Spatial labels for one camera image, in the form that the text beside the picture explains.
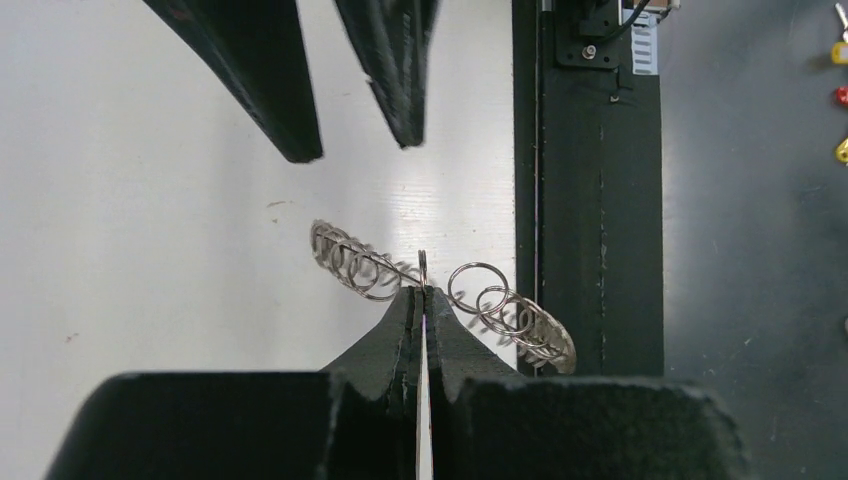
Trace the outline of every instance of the metal screw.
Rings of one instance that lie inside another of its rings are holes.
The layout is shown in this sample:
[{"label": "metal screw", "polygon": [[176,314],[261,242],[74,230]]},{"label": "metal screw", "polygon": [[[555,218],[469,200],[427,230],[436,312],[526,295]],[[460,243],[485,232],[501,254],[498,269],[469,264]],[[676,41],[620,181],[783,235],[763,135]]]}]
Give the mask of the metal screw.
[{"label": "metal screw", "polygon": [[583,58],[585,58],[586,60],[591,60],[595,58],[595,54],[597,53],[598,49],[595,48],[594,45],[588,45],[586,46],[586,48],[583,49]]}]

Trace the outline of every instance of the black metal frame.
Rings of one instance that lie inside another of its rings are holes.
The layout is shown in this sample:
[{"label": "black metal frame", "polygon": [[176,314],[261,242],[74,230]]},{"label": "black metal frame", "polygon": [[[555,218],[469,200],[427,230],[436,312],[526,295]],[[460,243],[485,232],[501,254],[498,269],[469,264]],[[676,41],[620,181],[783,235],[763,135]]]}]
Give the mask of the black metal frame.
[{"label": "black metal frame", "polygon": [[659,78],[632,74],[630,32],[617,69],[563,65],[593,41],[564,16],[513,2],[519,293],[572,334],[578,374],[662,375]]}]

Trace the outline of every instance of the black cable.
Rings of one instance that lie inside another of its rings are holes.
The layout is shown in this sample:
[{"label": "black cable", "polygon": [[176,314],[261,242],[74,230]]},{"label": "black cable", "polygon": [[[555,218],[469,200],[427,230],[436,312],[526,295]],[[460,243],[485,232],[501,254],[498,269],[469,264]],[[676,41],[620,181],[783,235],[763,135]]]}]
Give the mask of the black cable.
[{"label": "black cable", "polygon": [[598,43],[606,43],[610,40],[618,38],[619,36],[621,36],[622,33],[626,32],[627,29],[629,29],[630,27],[633,26],[634,23],[636,23],[636,19],[639,18],[639,15],[642,14],[642,11],[645,10],[645,7],[648,6],[648,3],[650,1],[651,0],[641,0],[639,2],[639,5],[636,5],[636,8],[633,9],[633,15],[630,15],[630,18],[628,18],[626,22],[622,23],[618,28],[613,30],[612,33],[610,33],[609,35],[600,39],[598,41]]}]

